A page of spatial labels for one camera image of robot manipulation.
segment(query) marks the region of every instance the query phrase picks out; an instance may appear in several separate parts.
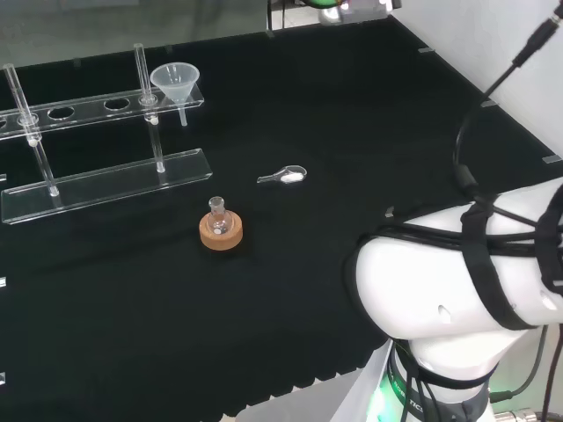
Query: black strap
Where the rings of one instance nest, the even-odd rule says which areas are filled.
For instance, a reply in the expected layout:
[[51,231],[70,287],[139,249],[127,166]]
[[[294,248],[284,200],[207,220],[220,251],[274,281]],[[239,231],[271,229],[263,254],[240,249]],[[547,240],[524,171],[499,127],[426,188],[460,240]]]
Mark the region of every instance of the black strap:
[[553,195],[544,214],[537,221],[534,242],[536,258],[545,286],[563,295],[563,261],[558,250],[561,243],[559,220],[563,215],[563,185]]
[[454,380],[445,376],[435,374],[434,372],[428,371],[424,367],[421,367],[416,360],[410,356],[406,351],[409,347],[405,347],[406,342],[397,342],[402,345],[402,347],[397,347],[397,355],[403,364],[403,367],[409,372],[414,371],[414,377],[418,378],[422,382],[427,382],[428,384],[437,385],[438,387],[444,387],[445,389],[474,389],[479,385],[483,385],[485,382],[489,381],[491,376],[493,376],[496,366],[491,372],[486,375],[476,378],[474,380]]
[[524,322],[504,295],[486,244],[486,223],[493,214],[491,200],[479,200],[461,217],[461,250],[479,299],[494,320],[508,330],[536,328]]

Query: glass panel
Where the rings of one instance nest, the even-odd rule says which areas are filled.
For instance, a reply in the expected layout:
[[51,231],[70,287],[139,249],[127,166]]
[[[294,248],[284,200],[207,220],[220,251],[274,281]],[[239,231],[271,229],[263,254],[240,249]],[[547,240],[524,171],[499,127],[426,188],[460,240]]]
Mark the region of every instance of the glass panel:
[[266,29],[266,0],[3,0],[0,65],[128,51]]
[[45,182],[2,191],[2,221],[27,222],[46,215],[168,189],[210,178],[213,174],[201,149],[164,157],[164,172],[154,158],[56,180],[59,195]]

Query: clear funnel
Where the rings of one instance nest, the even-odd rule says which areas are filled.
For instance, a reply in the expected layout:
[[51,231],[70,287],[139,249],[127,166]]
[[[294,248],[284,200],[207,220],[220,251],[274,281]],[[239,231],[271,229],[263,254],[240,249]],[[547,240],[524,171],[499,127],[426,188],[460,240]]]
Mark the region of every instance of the clear funnel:
[[[150,81],[176,104],[185,103],[192,93],[200,71],[188,63],[168,63],[153,70]],[[186,109],[179,109],[182,126],[187,126]]]

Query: wire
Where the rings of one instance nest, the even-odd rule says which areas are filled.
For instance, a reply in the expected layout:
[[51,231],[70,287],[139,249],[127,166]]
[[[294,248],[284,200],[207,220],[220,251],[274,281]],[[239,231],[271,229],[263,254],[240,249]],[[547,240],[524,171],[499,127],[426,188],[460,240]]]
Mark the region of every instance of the wire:
[[537,354],[536,354],[536,361],[534,362],[534,366],[531,369],[530,375],[528,379],[520,386],[519,389],[515,389],[513,394],[514,396],[518,396],[521,394],[525,389],[527,389],[531,382],[534,381],[534,377],[537,374],[537,370],[539,369],[539,363],[542,361],[542,355],[544,354],[544,347],[545,347],[545,338],[547,337],[547,325],[544,325],[542,328],[542,335],[539,338],[539,346],[537,347]]
[[286,0],[281,0],[281,29],[285,28],[285,2]]
[[534,362],[534,366],[531,369],[530,375],[528,375],[528,378],[526,379],[524,384],[522,384],[520,386],[520,388],[515,389],[514,391],[508,390],[508,391],[499,391],[499,392],[491,393],[490,397],[491,397],[491,403],[492,404],[504,402],[505,400],[510,400],[512,397],[518,396],[519,394],[522,394],[522,392],[530,386],[531,382],[536,377],[537,370],[539,369],[539,364],[542,361],[542,355],[544,354],[544,347],[545,347],[545,339],[546,338],[547,338],[547,325],[544,325],[544,327],[542,328],[542,334],[539,338],[539,345],[537,347],[536,361]]
[[547,421],[549,402],[552,399],[553,381],[555,380],[555,371],[557,370],[557,364],[561,355],[561,348],[563,348],[563,324],[559,324],[559,340],[557,341],[557,346],[555,347],[555,352],[553,353],[552,364],[549,368],[549,376],[547,377],[547,385],[545,387],[544,408],[542,409],[541,422]]
[[[537,412],[536,417],[537,420],[541,420],[543,413]],[[547,422],[563,422],[563,416],[558,415],[557,413],[547,413]]]
[[405,393],[405,405],[403,407],[403,414],[401,415],[401,422],[406,422],[406,416],[408,415],[408,405],[411,403],[411,392],[413,390],[413,377],[410,374],[406,374],[406,393]]
[[499,215],[504,215],[505,217],[511,218],[512,220],[516,220],[517,222],[522,222],[524,224],[528,224],[531,227],[536,227],[536,222],[526,217],[522,217],[521,215],[511,213],[505,209],[493,206],[493,211]]
[[470,123],[473,120],[473,117],[479,112],[481,109],[481,104],[488,100],[491,94],[504,82],[507,78],[517,69],[517,66],[513,63],[502,75],[499,77],[491,87],[486,90],[483,95],[480,97],[479,101],[473,106],[473,108],[465,115],[464,122],[462,123],[461,127],[459,128],[459,132],[457,132],[456,137],[456,146],[454,148],[454,165],[459,165],[459,155],[461,153],[461,146],[464,140],[465,132],[467,132]]
[[430,398],[432,399],[432,403],[434,404],[434,408],[436,409],[436,414],[438,415],[438,422],[442,422],[442,414],[440,413],[440,407],[438,406],[438,402],[436,401],[436,397],[435,397],[434,393],[432,392],[432,390],[430,389],[430,386],[428,385],[427,382],[424,382],[424,386],[428,390],[428,394],[430,395]]
[[424,397],[424,390],[422,389],[422,382],[420,379],[416,378],[416,388],[419,390],[419,397],[420,397],[420,406],[422,407],[422,417],[425,421],[430,420],[430,413],[428,413],[428,406],[426,403],[426,398]]
[[272,27],[272,0],[267,0],[267,29],[273,31]]

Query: green light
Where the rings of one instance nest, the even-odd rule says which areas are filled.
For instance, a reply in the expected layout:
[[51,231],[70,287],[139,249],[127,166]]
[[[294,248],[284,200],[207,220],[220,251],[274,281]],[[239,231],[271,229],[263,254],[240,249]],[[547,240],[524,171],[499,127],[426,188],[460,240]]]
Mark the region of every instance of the green light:
[[366,412],[366,422],[382,422],[384,419],[385,398],[380,389],[376,389],[369,400],[368,411]]

